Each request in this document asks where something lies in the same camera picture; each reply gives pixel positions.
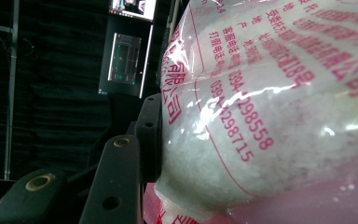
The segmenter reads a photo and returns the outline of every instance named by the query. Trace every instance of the transparent plastic packaging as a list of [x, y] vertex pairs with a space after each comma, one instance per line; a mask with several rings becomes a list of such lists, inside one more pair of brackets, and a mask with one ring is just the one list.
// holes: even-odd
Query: transparent plastic packaging
[[165, 204], [206, 223], [358, 211], [338, 196], [358, 195], [358, 0], [190, 1], [160, 87]]

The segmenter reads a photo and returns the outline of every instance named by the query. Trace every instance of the black metal frame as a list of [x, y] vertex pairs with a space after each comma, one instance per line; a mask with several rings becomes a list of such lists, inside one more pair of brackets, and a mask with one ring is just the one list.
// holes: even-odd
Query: black metal frame
[[143, 223], [145, 184], [161, 171], [160, 130], [156, 94], [127, 134], [107, 141], [99, 164], [70, 177], [37, 170], [16, 182], [0, 200], [0, 223]]

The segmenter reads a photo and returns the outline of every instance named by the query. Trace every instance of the white granular product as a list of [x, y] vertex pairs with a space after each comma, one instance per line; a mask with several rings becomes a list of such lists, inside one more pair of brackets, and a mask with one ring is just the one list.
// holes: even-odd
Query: white granular product
[[[168, 89], [172, 83], [167, 80], [174, 75], [168, 73], [162, 77], [166, 101], [163, 106], [164, 152], [157, 191], [195, 219], [203, 220], [216, 210], [346, 174], [347, 170], [341, 167], [358, 158], [358, 96], [353, 97], [357, 89], [349, 89], [354, 83], [353, 77], [358, 78], [358, 71], [351, 70], [352, 77], [337, 81], [331, 69], [342, 63], [328, 67], [325, 61], [318, 61], [315, 55], [296, 44], [281, 40], [269, 20], [252, 25], [257, 15], [277, 9], [287, 26], [302, 35], [315, 35], [293, 25], [297, 19], [304, 18], [351, 27], [358, 32], [358, 26], [353, 27], [349, 21], [322, 21], [307, 11], [312, 4], [317, 4], [319, 9], [356, 11], [358, 8], [341, 2], [299, 1], [289, 13], [283, 10], [289, 3], [291, 1], [271, 1], [261, 7], [250, 5], [252, 10], [243, 17], [237, 16], [240, 7], [227, 6], [227, 11], [232, 13], [219, 17], [216, 23], [210, 23], [213, 13], [205, 16], [206, 19], [197, 15], [190, 18], [188, 8], [181, 21], [182, 33], [178, 41], [171, 44], [180, 48], [169, 56], [168, 66], [182, 62], [186, 78]], [[190, 2], [194, 11], [214, 7], [214, 3], [208, 4]], [[248, 21], [249, 27], [241, 29], [240, 21]], [[227, 64], [233, 54], [225, 49], [229, 45], [225, 41], [230, 26], [241, 48], [242, 63], [229, 69]], [[213, 55], [217, 50], [212, 46], [213, 32], [220, 32], [226, 55], [223, 60], [227, 62], [215, 77], [211, 77], [217, 63], [216, 54]], [[272, 56], [273, 49], [266, 47], [268, 42], [258, 39], [264, 33], [269, 33], [274, 43], [289, 49], [286, 54], [297, 56], [313, 78], [294, 88], [296, 79], [285, 72], [292, 68], [279, 67], [278, 59]], [[358, 62], [358, 46], [327, 35], [315, 36], [335, 46], [335, 51], [350, 52], [348, 64]], [[247, 63], [249, 52], [243, 44], [250, 39], [254, 40], [253, 50], [257, 49], [261, 56], [254, 64]], [[173, 108], [178, 105], [174, 107], [170, 102], [180, 105], [179, 116], [173, 116]], [[351, 169], [355, 172], [358, 166]]]

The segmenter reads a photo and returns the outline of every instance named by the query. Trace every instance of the monitor screen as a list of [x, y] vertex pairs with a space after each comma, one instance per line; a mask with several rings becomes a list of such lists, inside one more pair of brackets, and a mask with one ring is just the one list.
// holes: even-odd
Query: monitor screen
[[125, 17], [152, 21], [156, 0], [112, 0], [109, 12]]
[[109, 66], [109, 81], [134, 85], [142, 38], [114, 34]]

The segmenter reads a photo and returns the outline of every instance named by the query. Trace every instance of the dark background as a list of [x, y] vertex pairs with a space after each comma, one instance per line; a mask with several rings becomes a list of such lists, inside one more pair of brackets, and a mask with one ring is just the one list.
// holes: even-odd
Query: dark background
[[[156, 73], [171, 3], [157, 3], [144, 98], [159, 92]], [[137, 119], [143, 99], [98, 94], [108, 7], [107, 0], [21, 0], [10, 179], [40, 168], [77, 173]], [[0, 25], [11, 27], [12, 9], [11, 0], [0, 0]], [[0, 32], [0, 179], [10, 47], [11, 35]]]

